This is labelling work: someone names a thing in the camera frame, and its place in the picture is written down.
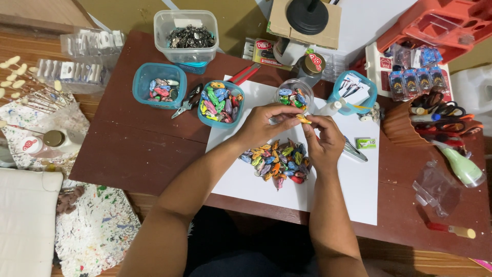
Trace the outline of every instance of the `brown pen holder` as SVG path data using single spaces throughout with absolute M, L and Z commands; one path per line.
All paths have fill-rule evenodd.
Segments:
M 433 146 L 422 138 L 412 126 L 410 108 L 413 100 L 409 100 L 391 109 L 383 120 L 383 131 L 392 143 L 406 147 Z

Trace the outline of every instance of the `white paper sheet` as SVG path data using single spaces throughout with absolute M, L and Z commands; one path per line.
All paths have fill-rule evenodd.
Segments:
M 227 130 L 212 128 L 207 151 L 235 134 L 243 125 L 253 107 L 271 103 L 277 90 L 275 87 L 251 81 L 244 82 L 240 87 L 245 93 L 245 107 L 239 124 L 235 128 Z M 318 109 L 326 104 L 325 100 L 319 98 L 315 98 L 314 102 Z M 361 122 L 355 114 L 344 116 L 337 113 L 333 118 L 340 131 L 354 145 L 355 138 L 376 139 L 376 149 L 361 150 L 369 160 L 366 163 L 358 162 L 342 154 L 338 161 L 338 175 L 350 219 L 377 225 L 379 123 L 376 124 L 372 121 Z M 300 125 L 272 138 L 269 143 L 276 139 L 280 139 L 280 143 L 284 143 L 287 142 L 287 138 L 307 145 Z M 316 170 L 314 168 L 309 174 L 309 180 L 299 185 L 287 179 L 283 183 L 283 188 L 278 192 L 272 179 L 265 182 L 253 173 L 254 167 L 252 165 L 242 160 L 237 160 L 220 179 L 212 192 L 285 208 L 302 211 L 311 210 L 314 182 L 316 181 Z

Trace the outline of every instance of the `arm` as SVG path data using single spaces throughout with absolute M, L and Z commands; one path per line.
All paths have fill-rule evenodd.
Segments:
M 268 119 L 280 113 L 302 110 L 281 104 L 255 107 L 234 136 L 193 162 L 169 184 L 133 240 L 119 277 L 183 275 L 188 226 L 222 175 L 244 151 L 300 124 L 292 118 L 270 125 Z
M 338 179 L 337 163 L 345 137 L 329 116 L 308 116 L 308 119 L 313 124 L 303 124 L 303 130 L 309 158 L 317 173 L 309 233 L 320 273 L 367 277 Z M 313 127 L 321 132 L 319 141 Z

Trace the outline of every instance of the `red plastic organizer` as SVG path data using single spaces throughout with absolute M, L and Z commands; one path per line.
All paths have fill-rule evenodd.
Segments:
M 492 0 L 419 0 L 377 40 L 377 49 L 404 41 L 434 45 L 446 64 L 491 35 Z

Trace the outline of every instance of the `white cushion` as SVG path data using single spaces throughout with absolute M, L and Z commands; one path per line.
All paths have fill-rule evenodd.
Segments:
M 0 168 L 0 276 L 49 277 L 60 172 Z

